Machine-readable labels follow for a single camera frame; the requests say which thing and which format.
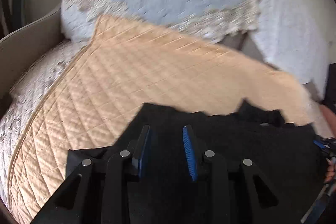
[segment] metal screw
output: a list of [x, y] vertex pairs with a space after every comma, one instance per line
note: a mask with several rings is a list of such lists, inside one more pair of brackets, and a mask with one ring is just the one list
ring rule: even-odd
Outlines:
[[207, 157], [213, 157], [215, 155], [215, 152], [212, 151], [212, 150], [207, 150], [204, 152], [204, 154], [207, 156]]
[[90, 159], [85, 159], [82, 161], [82, 165], [83, 166], [89, 166], [92, 163], [92, 160]]
[[120, 156], [122, 157], [127, 157], [130, 155], [130, 152], [128, 150], [123, 150], [120, 152]]
[[243, 164], [246, 166], [251, 166], [253, 164], [253, 162], [250, 159], [245, 159], [243, 160]]

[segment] human hand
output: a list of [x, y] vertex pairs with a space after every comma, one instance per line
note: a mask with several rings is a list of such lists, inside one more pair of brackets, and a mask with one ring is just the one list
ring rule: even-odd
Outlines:
[[[324, 183], [328, 183], [330, 182], [334, 177], [335, 177], [335, 174], [336, 174], [336, 164], [334, 164], [331, 160], [328, 160], [328, 164], [329, 164], [329, 167], [327, 169], [327, 173], [325, 174], [325, 180], [324, 180]], [[336, 184], [333, 186], [333, 189], [331, 191], [334, 192], [336, 190]]]

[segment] finger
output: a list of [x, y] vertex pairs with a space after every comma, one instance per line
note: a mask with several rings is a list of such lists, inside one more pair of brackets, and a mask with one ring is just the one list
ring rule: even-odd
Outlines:
[[335, 167], [333, 165], [329, 165], [328, 172], [332, 172], [333, 170], [335, 170]]
[[333, 177], [326, 177], [325, 180], [324, 180], [324, 183], [327, 183], [329, 181], [331, 181], [333, 179]]
[[326, 177], [333, 177], [335, 175], [335, 172], [327, 172], [325, 174]]

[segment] beige quilted blanket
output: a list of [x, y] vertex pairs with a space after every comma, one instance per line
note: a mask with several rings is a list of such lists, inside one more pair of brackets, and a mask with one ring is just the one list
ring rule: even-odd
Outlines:
[[102, 16], [17, 142], [9, 208], [29, 223], [64, 180], [67, 150], [113, 144], [143, 102], [228, 114], [242, 98], [310, 122], [308, 95], [290, 75], [163, 27]]
[[0, 120], [0, 197], [5, 205], [8, 166], [20, 134], [51, 85], [86, 45], [65, 39], [37, 60], [11, 89], [13, 102]]

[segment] lace trim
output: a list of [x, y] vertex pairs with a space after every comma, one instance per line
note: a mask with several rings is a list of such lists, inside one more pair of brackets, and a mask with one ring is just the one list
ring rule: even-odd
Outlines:
[[[68, 6], [77, 4], [79, 10], [87, 11], [87, 21], [93, 20], [100, 14], [143, 21], [140, 16], [131, 15], [124, 2], [112, 2], [111, 0], [67, 1]], [[169, 24], [166, 27], [217, 43], [227, 34], [235, 35], [239, 31], [256, 30], [258, 14], [258, 0], [244, 0], [234, 9], [208, 10], [201, 16], [191, 15], [179, 23]]]

